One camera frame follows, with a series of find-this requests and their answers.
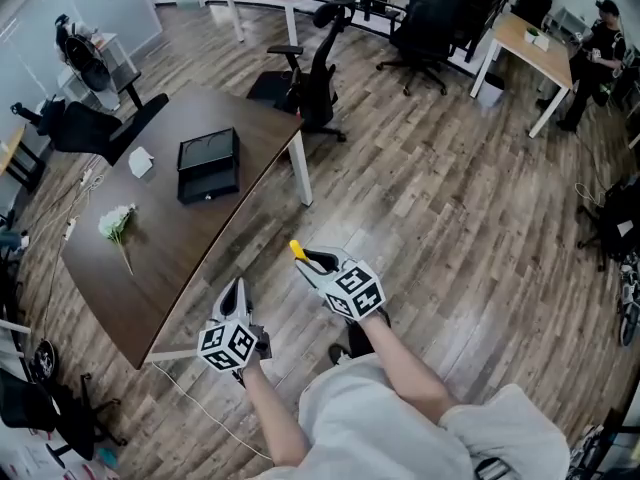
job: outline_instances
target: black office chair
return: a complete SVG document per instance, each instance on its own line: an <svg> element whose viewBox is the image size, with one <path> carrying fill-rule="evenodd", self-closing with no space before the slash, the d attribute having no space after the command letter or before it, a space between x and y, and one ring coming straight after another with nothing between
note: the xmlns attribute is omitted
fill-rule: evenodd
<svg viewBox="0 0 640 480"><path fill-rule="evenodd" d="M0 418L9 428L53 432L58 414L41 384L26 382L0 368Z"/></svg>
<svg viewBox="0 0 640 480"><path fill-rule="evenodd" d="M586 241L579 241L576 246L584 249L599 244L598 252L601 263L598 272L604 272L607 257L614 261L622 261L627 254L640 245L640 182L625 185L621 181L615 183L605 193L603 207L597 207L597 216L584 205L578 206L578 214L585 214L596 229L596 233ZM621 234L620 225L631 223L631 228Z"/></svg>
<svg viewBox="0 0 640 480"><path fill-rule="evenodd" d="M90 374L81 376L82 399L79 400L66 386L52 381L45 389L41 384L23 381L0 368L0 417L10 428L45 432L57 430L67 444L55 450L48 444L46 447L61 468L65 464L60 456L70 450L85 460L91 460L94 444L104 439L110 439L117 446L125 446L127 441L115 438L97 418L107 407L120 405L120 400L114 398L92 408L85 384L85 380L90 378Z"/></svg>
<svg viewBox="0 0 640 480"><path fill-rule="evenodd" d="M409 0L407 15L396 30L398 12L388 13L391 18L389 41L400 51L401 59L381 62L376 66L408 67L411 71L403 93L409 96L411 82L418 71L440 86L440 94L447 94L447 86L430 68L440 70L439 63L453 55L456 49L455 33L460 0Z"/></svg>
<svg viewBox="0 0 640 480"><path fill-rule="evenodd" d="M66 108L62 100L49 102L42 115L31 112L20 103L12 105L11 110L31 122L38 135L49 135L57 151L94 153L104 157L109 165L114 165L168 102L166 94L159 94L124 123L77 101Z"/></svg>
<svg viewBox="0 0 640 480"><path fill-rule="evenodd" d="M126 439L114 437L107 427L98 420L98 414L112 405L120 405L120 400L113 398L98 407L92 408L86 381L91 379L91 374L80 376L82 385L82 398L74 398L72 391L67 386L52 383L47 387L60 410L60 418L56 430L67 444L53 449L47 445L47 450L56 463L64 468L65 464L61 455L74 450L85 460L93 459L94 445L109 439L117 446L126 446Z"/></svg>
<svg viewBox="0 0 640 480"><path fill-rule="evenodd" d="M331 85L331 77L336 66L332 64L327 69L326 62L337 35L343 32L353 19L355 2L356 0L334 0L322 4L314 13L313 24L316 27L323 28L332 20L333 25L313 57L310 73L303 73L296 60L296 55L303 52L302 47L272 46L267 53L285 55L291 71L262 73L251 87L247 98L290 114L299 111L304 119L302 131L336 135L339 142L344 142L344 133L325 127L333 119L333 105L338 100ZM350 11L349 16L345 15L346 9Z"/></svg>

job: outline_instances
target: dark wooden desk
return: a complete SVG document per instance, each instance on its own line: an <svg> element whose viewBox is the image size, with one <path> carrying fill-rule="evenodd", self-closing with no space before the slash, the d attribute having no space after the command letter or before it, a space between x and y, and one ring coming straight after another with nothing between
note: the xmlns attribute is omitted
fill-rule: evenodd
<svg viewBox="0 0 640 480"><path fill-rule="evenodd" d="M78 290L118 349L140 368L165 320L203 258L253 187L289 147L302 202L311 188L295 116L221 91L190 84L138 135L78 219L62 257ZM235 127L240 138L240 191L189 206L177 199L180 142ZM155 157L144 179L128 166L138 146ZM125 248L98 232L98 221L118 205L138 207Z"/></svg>

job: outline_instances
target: power strip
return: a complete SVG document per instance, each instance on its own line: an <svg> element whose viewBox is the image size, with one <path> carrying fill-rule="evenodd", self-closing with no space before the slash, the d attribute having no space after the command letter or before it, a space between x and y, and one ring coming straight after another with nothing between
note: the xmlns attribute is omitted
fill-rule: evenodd
<svg viewBox="0 0 640 480"><path fill-rule="evenodd" d="M64 232L64 239L66 241L69 241L69 238L71 237L71 233L73 232L75 227L76 227L76 218L72 217L71 220L69 220L67 230Z"/></svg>

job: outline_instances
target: white shirt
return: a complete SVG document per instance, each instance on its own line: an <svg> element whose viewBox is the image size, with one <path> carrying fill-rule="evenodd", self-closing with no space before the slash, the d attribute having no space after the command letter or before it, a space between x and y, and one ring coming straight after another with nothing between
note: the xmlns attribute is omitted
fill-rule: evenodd
<svg viewBox="0 0 640 480"><path fill-rule="evenodd" d="M311 443L300 466L256 480L473 480L489 457L510 466L503 479L561 480L569 467L564 436L518 386L484 406L456 406L435 425L396 395L375 354L317 377L299 421Z"/></svg>

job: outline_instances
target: hand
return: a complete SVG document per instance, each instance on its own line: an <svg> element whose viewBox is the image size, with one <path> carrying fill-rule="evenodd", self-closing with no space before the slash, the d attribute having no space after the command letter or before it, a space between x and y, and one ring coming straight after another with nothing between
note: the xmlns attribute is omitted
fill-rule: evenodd
<svg viewBox="0 0 640 480"><path fill-rule="evenodd" d="M260 354L254 350L251 353L251 357L249 358L249 362L247 363L247 365L243 368L243 371L256 371L256 370L262 370L262 367L260 366Z"/></svg>

